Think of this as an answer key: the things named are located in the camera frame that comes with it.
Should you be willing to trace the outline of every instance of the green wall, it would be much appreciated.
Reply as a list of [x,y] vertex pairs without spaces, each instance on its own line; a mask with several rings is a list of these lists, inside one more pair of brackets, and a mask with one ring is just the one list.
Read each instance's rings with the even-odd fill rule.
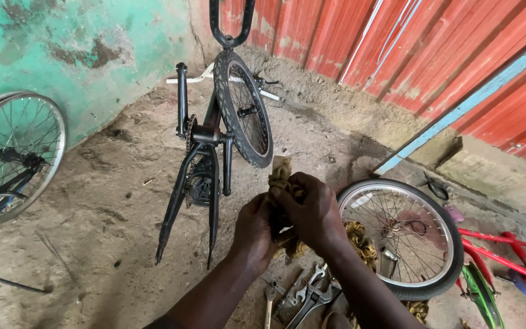
[[193,54],[185,0],[0,0],[0,94],[52,98],[68,146]]

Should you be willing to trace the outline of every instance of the blue pole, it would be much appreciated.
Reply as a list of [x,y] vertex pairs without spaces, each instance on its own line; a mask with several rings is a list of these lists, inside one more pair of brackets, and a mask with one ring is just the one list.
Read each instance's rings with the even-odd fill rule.
[[526,52],[517,58],[513,63],[505,67],[502,71],[496,74],[490,81],[481,86],[478,90],[471,94],[470,97],[466,98],[460,104],[458,104],[453,110],[444,116],[439,122],[435,123],[429,129],[423,132],[413,142],[409,143],[405,147],[397,150],[397,153],[385,161],[379,164],[372,170],[377,175],[383,175],[393,167],[395,167],[401,160],[404,160],[411,153],[415,152],[418,148],[423,146],[428,140],[434,138],[440,131],[447,128],[449,125],[458,120],[461,116],[468,113],[471,109],[475,108],[479,103],[486,100],[488,96],[496,92],[502,86],[507,84],[510,80],[514,79],[522,71],[526,69]]

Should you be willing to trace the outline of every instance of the bicycle chain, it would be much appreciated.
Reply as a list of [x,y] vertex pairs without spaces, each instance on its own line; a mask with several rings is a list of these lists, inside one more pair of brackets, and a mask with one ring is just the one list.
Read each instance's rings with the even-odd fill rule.
[[[197,122],[198,120],[196,119],[196,114],[192,114],[190,116],[190,120],[188,121],[188,128],[186,130],[186,154],[190,153],[190,150],[192,149],[192,127]],[[190,208],[190,206],[192,205],[192,196],[190,194],[190,185],[192,182],[190,181],[190,179],[192,179],[192,174],[194,172],[195,157],[195,155],[194,157],[192,157],[192,160],[190,161],[190,169],[186,173],[186,208]]]

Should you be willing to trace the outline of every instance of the wall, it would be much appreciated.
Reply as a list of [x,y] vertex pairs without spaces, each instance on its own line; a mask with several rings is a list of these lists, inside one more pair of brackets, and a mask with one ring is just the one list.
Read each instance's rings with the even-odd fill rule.
[[[242,5],[221,3],[225,34],[238,33]],[[526,45],[526,0],[268,0],[255,7],[248,44],[425,118]],[[525,104],[523,74],[453,128],[526,159]]]
[[52,98],[69,146],[198,58],[184,0],[0,0],[0,94]]

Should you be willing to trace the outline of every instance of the bicycle wheel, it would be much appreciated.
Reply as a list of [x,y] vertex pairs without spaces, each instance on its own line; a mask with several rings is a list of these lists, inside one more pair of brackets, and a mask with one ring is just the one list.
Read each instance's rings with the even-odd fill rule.
[[20,91],[0,95],[0,186],[26,168],[28,156],[41,157],[43,168],[0,211],[0,224],[29,207],[54,177],[66,142],[63,115],[51,99]]
[[235,52],[223,50],[215,61],[215,91],[224,125],[234,133],[234,144],[256,168],[273,158],[273,138],[265,105],[247,65]]
[[500,317],[499,310],[494,302],[492,291],[483,279],[478,267],[473,262],[470,262],[470,264],[464,265],[462,274],[464,275],[464,280],[466,280],[470,299],[478,307],[486,325],[491,329],[504,328],[503,319]]
[[341,191],[343,220],[366,228],[377,251],[376,274],[401,300],[426,300],[460,275],[464,247],[443,208],[420,190],[389,179],[367,179]]

